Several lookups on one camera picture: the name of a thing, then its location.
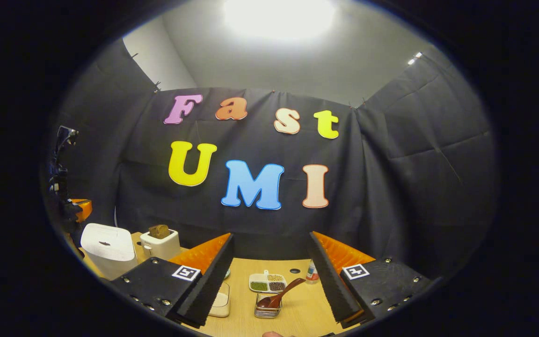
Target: orange part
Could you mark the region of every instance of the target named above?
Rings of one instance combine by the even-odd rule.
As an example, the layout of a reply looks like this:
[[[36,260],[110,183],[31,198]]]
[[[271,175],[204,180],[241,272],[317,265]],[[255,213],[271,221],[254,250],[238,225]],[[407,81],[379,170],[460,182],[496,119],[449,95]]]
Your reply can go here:
[[[78,216],[78,220],[76,222],[83,222],[88,218],[88,216],[93,211],[93,202],[89,199],[70,199],[73,203],[80,206],[81,209],[83,209],[81,212],[76,213],[76,216]]]
[[[178,256],[174,256],[169,259],[169,261],[175,264],[201,269],[201,273],[205,274],[205,271],[207,271],[207,268],[213,262],[213,259],[220,249],[222,249],[230,235],[231,233],[227,233],[201,243],[201,245],[198,245],[197,247],[193,247]]]
[[[349,245],[345,245],[340,241],[332,239],[329,236],[325,236],[317,232],[313,232],[313,235],[315,235],[317,240],[319,240],[321,243],[321,246],[326,251],[332,266],[334,269],[336,269],[336,273],[339,276],[343,267],[353,266],[354,264],[364,264],[376,260],[368,254],[364,254]]]

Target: orange letter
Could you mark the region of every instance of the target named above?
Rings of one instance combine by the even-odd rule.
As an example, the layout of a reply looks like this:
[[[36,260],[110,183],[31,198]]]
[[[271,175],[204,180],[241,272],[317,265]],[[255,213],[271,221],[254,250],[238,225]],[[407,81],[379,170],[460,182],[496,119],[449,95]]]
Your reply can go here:
[[[276,119],[274,122],[274,128],[278,132],[284,132],[287,134],[295,134],[301,130],[301,124],[297,122],[297,119],[301,118],[296,110],[280,108],[276,111]]]
[[[328,171],[328,167],[305,165],[303,171],[307,174],[307,197],[303,200],[303,206],[307,208],[326,207],[328,199],[323,196],[323,176]]]
[[[241,97],[233,97],[224,100],[221,103],[222,107],[216,111],[216,118],[223,119],[243,119],[247,116],[245,109],[247,101]]]

